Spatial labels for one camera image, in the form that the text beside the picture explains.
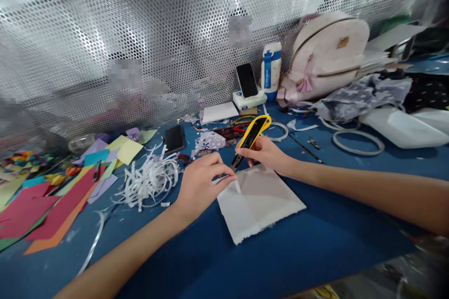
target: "yellow utility knife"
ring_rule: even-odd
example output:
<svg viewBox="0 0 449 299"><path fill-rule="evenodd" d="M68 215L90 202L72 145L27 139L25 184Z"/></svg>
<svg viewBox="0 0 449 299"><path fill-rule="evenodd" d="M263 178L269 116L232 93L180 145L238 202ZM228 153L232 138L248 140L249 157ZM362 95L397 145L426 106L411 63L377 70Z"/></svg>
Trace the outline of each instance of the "yellow utility knife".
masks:
<svg viewBox="0 0 449 299"><path fill-rule="evenodd" d="M245 135L239 144L238 148L251 148L257 137L271 125L271 117L269 115L261 115L256 117L251 124L248 125ZM235 172L237 167L242 162L243 157L235 154L234 160L231 163L231 169Z"/></svg>

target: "pink tassel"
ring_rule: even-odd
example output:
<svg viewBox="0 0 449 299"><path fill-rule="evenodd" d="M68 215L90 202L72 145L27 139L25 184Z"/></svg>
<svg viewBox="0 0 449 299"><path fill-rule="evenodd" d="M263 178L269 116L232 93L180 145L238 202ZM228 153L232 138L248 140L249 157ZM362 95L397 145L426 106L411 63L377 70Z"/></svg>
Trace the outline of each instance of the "pink tassel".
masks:
<svg viewBox="0 0 449 299"><path fill-rule="evenodd" d="M300 85L298 85L297 91L304 93L312 91L312 84L310 84L310 77L312 76L312 70L313 70L313 54L309 56L309 60L307 61L307 65L305 66L304 71L304 79Z"/></svg>

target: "blue paper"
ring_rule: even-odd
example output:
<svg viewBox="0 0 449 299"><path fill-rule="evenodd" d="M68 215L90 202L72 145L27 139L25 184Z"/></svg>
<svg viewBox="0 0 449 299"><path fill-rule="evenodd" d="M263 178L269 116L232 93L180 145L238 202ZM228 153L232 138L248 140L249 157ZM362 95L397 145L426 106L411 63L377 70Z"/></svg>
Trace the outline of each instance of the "blue paper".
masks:
<svg viewBox="0 0 449 299"><path fill-rule="evenodd" d="M105 149L105 150L102 150L99 152L95 152L95 153L91 153L91 154L87 154L84 157L84 167L96 164L98 162L98 160L105 161L106 158L108 157L108 154L109 154L108 149Z"/></svg>
<svg viewBox="0 0 449 299"><path fill-rule="evenodd" d="M36 185L40 185L41 183L45 183L45 178L43 176L30 180L25 180L22 184L22 188L34 187Z"/></svg>

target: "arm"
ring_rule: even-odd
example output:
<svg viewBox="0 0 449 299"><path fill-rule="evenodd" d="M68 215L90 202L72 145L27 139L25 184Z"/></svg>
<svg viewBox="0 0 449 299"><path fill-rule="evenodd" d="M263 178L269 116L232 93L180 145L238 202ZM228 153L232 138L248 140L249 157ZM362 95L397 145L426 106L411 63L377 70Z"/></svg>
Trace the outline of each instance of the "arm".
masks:
<svg viewBox="0 0 449 299"><path fill-rule="evenodd" d="M229 176L213 185L214 176L223 173ZM173 205L76 277L54 298L114 298L157 249L195 221L236 179L218 153L195 160L184 172Z"/></svg>
<svg viewBox="0 0 449 299"><path fill-rule="evenodd" d="M280 175L365 203L440 235L449 235L449 182L415 175L361 171L306 163L284 154L266 137L255 150L238 149Z"/></svg>

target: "blue label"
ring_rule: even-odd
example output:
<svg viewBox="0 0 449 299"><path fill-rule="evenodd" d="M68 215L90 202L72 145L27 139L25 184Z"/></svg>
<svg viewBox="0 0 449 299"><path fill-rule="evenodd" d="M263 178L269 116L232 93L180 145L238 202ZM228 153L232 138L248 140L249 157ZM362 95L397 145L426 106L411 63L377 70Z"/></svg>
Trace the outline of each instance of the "blue label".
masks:
<svg viewBox="0 0 449 299"><path fill-rule="evenodd" d="M275 61L277 59L281 58L281 51L277 51L275 53L271 53L269 50L267 50L266 54L263 55L263 62L264 62L264 83L263 88L269 89L271 88L271 61Z"/></svg>

